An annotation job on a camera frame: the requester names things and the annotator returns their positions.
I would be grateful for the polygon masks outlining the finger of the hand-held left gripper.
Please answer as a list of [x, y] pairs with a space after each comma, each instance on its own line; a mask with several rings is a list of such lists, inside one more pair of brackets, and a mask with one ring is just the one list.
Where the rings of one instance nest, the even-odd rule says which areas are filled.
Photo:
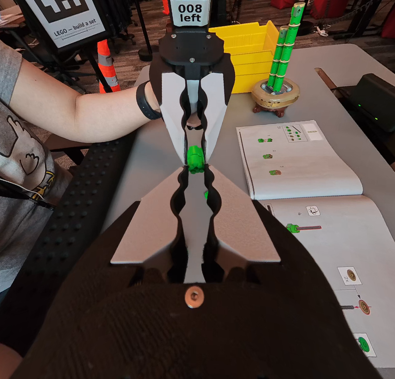
[[224, 95], [224, 76], [222, 73], [211, 72], [200, 81], [201, 100], [203, 103], [203, 125], [202, 148], [205, 162], [208, 163], [215, 148], [219, 132], [227, 109]]
[[185, 110], [181, 105], [181, 96], [186, 89], [186, 81], [175, 72], [163, 72], [161, 76], [162, 118], [169, 132], [173, 146], [183, 165], [187, 165], [187, 137], [182, 120]]

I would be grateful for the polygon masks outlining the black wristband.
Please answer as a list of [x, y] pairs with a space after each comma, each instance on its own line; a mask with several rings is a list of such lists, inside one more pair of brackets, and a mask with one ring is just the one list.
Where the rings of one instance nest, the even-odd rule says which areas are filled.
[[157, 120], [162, 118], [160, 112], [155, 111], [148, 103], [145, 97], [145, 86], [150, 81], [146, 81], [140, 84], [136, 89], [136, 102], [141, 112], [147, 117], [149, 120]]

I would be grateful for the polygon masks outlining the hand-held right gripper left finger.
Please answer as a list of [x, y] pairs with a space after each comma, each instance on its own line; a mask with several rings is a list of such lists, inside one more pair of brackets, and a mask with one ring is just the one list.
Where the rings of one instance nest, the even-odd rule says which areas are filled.
[[188, 167], [181, 167], [141, 199], [112, 264], [156, 268], [168, 282], [184, 282], [188, 252], [180, 212], [188, 177]]

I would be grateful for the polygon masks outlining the black studded edge pad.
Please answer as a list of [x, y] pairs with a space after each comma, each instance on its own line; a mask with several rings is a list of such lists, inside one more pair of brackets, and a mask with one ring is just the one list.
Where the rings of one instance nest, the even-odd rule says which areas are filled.
[[99, 235], [136, 133], [91, 145], [1, 303], [1, 343], [22, 357], [62, 282]]

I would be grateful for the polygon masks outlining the person's grey printed shirt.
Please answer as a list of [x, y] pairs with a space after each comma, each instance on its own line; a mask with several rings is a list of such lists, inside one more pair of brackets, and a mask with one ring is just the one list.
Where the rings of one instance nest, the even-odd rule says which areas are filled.
[[72, 175], [60, 167], [41, 140], [9, 108], [22, 56], [1, 42], [0, 176], [5, 193], [28, 199], [0, 199], [0, 290], [8, 289]]

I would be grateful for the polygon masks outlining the yellow plastic bin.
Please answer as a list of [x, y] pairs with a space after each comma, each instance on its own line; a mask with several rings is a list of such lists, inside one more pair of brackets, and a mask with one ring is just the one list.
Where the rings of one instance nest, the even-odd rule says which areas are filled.
[[210, 28], [209, 31], [224, 40], [224, 51], [230, 53], [235, 69], [233, 94], [251, 92], [269, 72], [279, 36], [271, 21]]

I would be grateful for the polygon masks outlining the person's left forearm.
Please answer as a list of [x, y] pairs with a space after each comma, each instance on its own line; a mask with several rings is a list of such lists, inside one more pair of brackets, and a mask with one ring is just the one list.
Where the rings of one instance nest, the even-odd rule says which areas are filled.
[[82, 143], [118, 139], [149, 122], [136, 103], [135, 88], [80, 95], [26, 60], [9, 106], [23, 120]]

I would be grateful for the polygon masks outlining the black box with green light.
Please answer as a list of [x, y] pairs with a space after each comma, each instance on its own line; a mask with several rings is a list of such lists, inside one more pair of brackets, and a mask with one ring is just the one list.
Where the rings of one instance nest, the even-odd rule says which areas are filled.
[[395, 130], [395, 87], [369, 73], [362, 76], [355, 86], [341, 87], [349, 101], [368, 116], [382, 130]]

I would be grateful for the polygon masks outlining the green round brick cylinder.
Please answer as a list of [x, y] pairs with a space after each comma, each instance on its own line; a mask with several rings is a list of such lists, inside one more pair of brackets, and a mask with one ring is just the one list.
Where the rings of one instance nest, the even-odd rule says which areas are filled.
[[203, 173], [205, 169], [203, 149], [197, 145], [189, 147], [187, 151], [187, 163], [191, 174]]

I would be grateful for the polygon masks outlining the black stanchion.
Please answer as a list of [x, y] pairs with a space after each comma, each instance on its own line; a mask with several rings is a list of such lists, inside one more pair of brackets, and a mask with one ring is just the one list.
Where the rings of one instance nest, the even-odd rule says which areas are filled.
[[301, 16], [301, 22], [300, 22], [299, 29], [298, 29], [298, 32], [297, 32], [297, 36], [308, 35], [311, 32], [312, 27], [313, 27], [313, 23], [311, 21], [305, 21], [304, 20], [304, 16], [307, 13], [309, 0], [304, 0], [304, 2], [305, 2], [305, 7], [304, 7], [304, 11], [303, 11], [302, 16]]
[[141, 25], [141, 29], [145, 38], [145, 47], [142, 47], [140, 50], [138, 50], [138, 55], [141, 61], [145, 61], [145, 62], [150, 62], [152, 61], [152, 48], [151, 48], [151, 44], [149, 41], [149, 36], [146, 30], [146, 26], [145, 26], [145, 22], [144, 22], [144, 18], [141, 12], [141, 7], [139, 4], [138, 0], [134, 0], [135, 6], [136, 6], [136, 11], [139, 17], [139, 21], [140, 21], [140, 25]]

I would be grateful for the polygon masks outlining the green bamboo brick model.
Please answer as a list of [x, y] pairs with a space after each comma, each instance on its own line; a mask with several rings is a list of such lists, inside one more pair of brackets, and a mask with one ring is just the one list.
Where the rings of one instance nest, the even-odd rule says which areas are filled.
[[303, 17], [304, 7], [304, 2], [295, 3], [291, 11], [289, 25], [280, 27], [269, 78], [256, 83], [251, 92], [256, 103], [253, 108], [254, 113], [262, 110], [271, 111], [281, 118], [284, 116], [285, 109], [299, 98], [299, 86], [285, 78], [285, 74]]

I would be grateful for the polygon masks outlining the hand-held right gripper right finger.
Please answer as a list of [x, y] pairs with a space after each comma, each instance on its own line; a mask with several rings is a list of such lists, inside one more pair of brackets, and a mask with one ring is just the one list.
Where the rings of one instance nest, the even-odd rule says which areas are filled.
[[232, 268], [280, 262], [251, 198], [211, 165], [205, 165], [210, 218], [204, 246], [204, 278], [222, 282]]

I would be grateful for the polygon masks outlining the framed marker sign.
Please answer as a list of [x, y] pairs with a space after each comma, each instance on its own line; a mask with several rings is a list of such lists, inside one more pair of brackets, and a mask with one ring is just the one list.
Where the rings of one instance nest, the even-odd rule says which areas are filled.
[[11, 34], [25, 47], [24, 58], [41, 64], [62, 82], [73, 85], [66, 63], [87, 46], [115, 39], [130, 24], [129, 0], [15, 0], [25, 22], [39, 41], [30, 50], [14, 31]]

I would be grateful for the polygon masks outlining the open instruction booklet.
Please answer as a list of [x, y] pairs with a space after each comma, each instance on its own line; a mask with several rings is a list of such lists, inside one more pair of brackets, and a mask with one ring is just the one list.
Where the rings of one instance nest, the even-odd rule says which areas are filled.
[[357, 175], [314, 120], [236, 131], [250, 196], [312, 255], [374, 366], [394, 368], [394, 240]]

